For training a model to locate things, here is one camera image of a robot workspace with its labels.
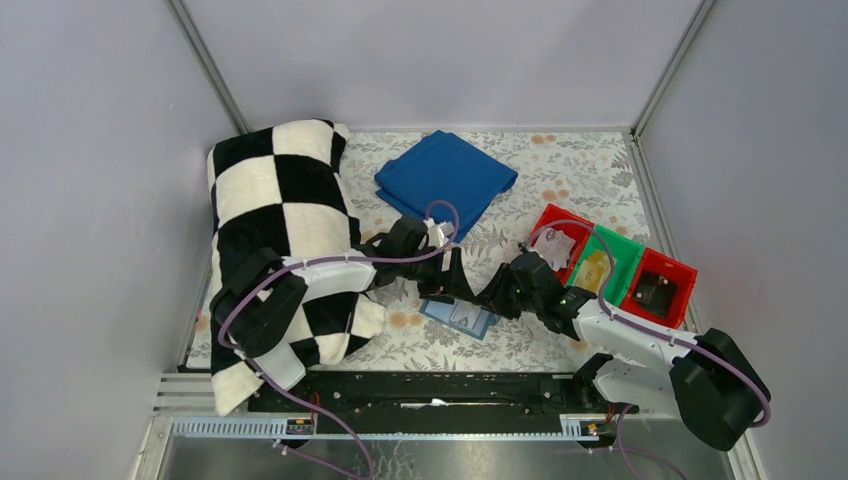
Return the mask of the blue leather card holder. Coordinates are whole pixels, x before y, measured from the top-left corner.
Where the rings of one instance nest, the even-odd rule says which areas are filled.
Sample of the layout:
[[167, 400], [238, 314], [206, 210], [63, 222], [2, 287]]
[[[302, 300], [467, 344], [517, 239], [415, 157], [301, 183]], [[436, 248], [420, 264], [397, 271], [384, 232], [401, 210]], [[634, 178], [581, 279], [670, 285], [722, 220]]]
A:
[[426, 300], [419, 312], [477, 340], [482, 340], [488, 330], [501, 320], [500, 316], [480, 306], [459, 300], [453, 303]]

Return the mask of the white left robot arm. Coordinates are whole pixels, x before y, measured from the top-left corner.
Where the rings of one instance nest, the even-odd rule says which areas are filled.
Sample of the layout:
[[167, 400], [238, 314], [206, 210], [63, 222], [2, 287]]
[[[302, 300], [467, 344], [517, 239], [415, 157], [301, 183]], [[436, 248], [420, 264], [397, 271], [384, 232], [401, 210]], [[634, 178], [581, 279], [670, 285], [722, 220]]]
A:
[[454, 224], [404, 216], [389, 232], [336, 256], [298, 259], [260, 248], [211, 300], [219, 341], [267, 384], [288, 391], [306, 374], [285, 337], [303, 304], [368, 292], [398, 277], [436, 292], [443, 253], [455, 235]]

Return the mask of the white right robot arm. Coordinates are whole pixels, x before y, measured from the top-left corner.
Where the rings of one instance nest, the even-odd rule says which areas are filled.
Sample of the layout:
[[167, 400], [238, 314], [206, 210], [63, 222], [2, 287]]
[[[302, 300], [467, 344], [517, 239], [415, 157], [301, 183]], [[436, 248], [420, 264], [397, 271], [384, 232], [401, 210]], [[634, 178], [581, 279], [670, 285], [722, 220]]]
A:
[[576, 372], [609, 403], [681, 421], [706, 445], [732, 449], [771, 418], [770, 393], [725, 332], [663, 327], [590, 290], [564, 286], [536, 253], [502, 264], [478, 305], [504, 318], [534, 314], [551, 331], [604, 348]]

